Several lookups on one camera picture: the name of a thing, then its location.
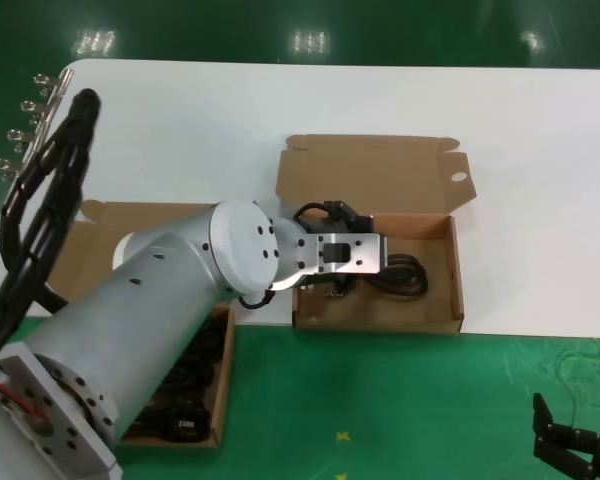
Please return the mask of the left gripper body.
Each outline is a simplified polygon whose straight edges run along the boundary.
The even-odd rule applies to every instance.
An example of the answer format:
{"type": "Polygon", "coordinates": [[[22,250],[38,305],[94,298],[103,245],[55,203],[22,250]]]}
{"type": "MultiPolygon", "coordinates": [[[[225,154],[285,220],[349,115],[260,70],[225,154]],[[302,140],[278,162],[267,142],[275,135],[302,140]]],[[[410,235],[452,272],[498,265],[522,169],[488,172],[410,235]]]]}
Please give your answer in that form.
{"type": "Polygon", "coordinates": [[[298,287],[308,277],[377,274],[387,266],[387,240],[379,233],[307,233],[298,223],[276,219],[279,266],[274,291],[298,287]]]}

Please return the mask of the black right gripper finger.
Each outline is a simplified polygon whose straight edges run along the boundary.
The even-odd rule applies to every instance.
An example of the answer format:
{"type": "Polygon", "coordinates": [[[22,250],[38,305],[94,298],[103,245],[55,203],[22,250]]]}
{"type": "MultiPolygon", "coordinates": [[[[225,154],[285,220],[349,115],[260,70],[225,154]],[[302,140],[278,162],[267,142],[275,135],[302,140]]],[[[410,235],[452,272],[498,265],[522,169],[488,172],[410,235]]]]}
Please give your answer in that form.
{"type": "Polygon", "coordinates": [[[591,461],[574,454],[574,451],[594,455],[598,435],[589,430],[555,423],[540,393],[533,395],[533,454],[564,475],[594,475],[591,461]]]}

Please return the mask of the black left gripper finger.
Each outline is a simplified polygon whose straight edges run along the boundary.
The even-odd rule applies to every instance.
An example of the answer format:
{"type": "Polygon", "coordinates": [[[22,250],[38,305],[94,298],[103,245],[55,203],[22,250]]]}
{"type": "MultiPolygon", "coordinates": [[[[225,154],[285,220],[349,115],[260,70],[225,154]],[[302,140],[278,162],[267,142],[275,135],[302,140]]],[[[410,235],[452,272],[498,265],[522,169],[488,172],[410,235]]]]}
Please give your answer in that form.
{"type": "Polygon", "coordinates": [[[326,298],[344,298],[360,283],[360,276],[354,274],[334,274],[326,282],[324,296],[326,298]]]}
{"type": "Polygon", "coordinates": [[[373,217],[358,214],[344,201],[305,204],[294,214],[294,221],[309,234],[375,232],[373,217]]]}

